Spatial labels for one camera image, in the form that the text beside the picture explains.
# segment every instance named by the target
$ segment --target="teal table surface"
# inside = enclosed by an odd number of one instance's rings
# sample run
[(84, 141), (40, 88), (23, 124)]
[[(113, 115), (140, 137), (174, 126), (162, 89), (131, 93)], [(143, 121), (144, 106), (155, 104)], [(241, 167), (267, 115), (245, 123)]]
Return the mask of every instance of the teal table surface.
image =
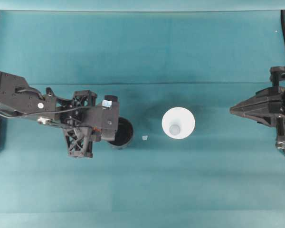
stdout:
[[(285, 65), (279, 16), (0, 12), (1, 71), (65, 98), (117, 95), (134, 127), (128, 148), (73, 159), (60, 129), (4, 120), (0, 228), (285, 227), (275, 129), (229, 114)], [(162, 131), (175, 106), (196, 118), (184, 140)]]

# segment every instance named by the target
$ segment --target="bolt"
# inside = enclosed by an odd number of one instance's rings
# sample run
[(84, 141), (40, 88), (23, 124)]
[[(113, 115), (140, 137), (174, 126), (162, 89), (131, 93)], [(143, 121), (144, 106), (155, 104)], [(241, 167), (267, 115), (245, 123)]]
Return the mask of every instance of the bolt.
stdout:
[(43, 117), (40, 117), (37, 119), (37, 123), (38, 124), (44, 124), (44, 125), (47, 125), (51, 122), (51, 119), (48, 119), (48, 118), (43, 118)]
[(40, 108), (40, 109), (44, 107), (44, 105), (43, 105), (41, 102), (40, 102), (40, 103), (38, 103), (38, 105), (37, 105), (37, 106), (38, 106), (38, 108)]

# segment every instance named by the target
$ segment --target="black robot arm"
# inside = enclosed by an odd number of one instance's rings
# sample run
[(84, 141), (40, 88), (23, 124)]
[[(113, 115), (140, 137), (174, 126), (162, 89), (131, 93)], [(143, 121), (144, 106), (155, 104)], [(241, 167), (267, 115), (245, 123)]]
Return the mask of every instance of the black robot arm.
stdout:
[[(93, 157), (93, 142), (119, 143), (115, 142), (121, 124), (118, 98), (106, 95), (99, 104), (96, 98), (97, 94), (89, 90), (75, 91), (72, 99), (55, 96), (51, 88), (46, 88), (46, 94), (42, 95), (23, 77), (0, 72), (0, 116), (27, 118), (62, 128), (72, 157)], [(132, 126), (128, 131), (126, 138), (132, 136)]]
[(285, 66), (270, 69), (272, 87), (256, 92), (256, 95), (230, 108), (230, 113), (276, 128), (276, 147), (285, 152)]

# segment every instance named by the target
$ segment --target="wire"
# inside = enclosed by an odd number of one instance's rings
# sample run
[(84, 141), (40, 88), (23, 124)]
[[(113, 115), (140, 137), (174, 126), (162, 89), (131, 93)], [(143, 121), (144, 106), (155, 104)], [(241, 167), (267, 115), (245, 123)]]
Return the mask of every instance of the wire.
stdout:
[(67, 112), (76, 111), (76, 110), (84, 109), (84, 108), (106, 108), (108, 109), (107, 107), (103, 107), (103, 106), (80, 106), (80, 107), (70, 108), (70, 109), (60, 110), (60, 111), (36, 112), (36, 113), (22, 114), (22, 115), (16, 115), (16, 116), (8, 116), (8, 115), (0, 113), (0, 116), (7, 118), (7, 119), (13, 119), (13, 118), (28, 117), (28, 116), (39, 115), (39, 114), (67, 113)]
[(16, 90), (16, 93), (23, 93), (23, 92), (35, 93), (35, 94), (38, 95), (40, 100), (44, 101), (44, 97), (42, 96), (42, 93), (39, 90), (35, 89), (35, 88), (27, 87), (27, 88), (21, 88), (21, 89)]

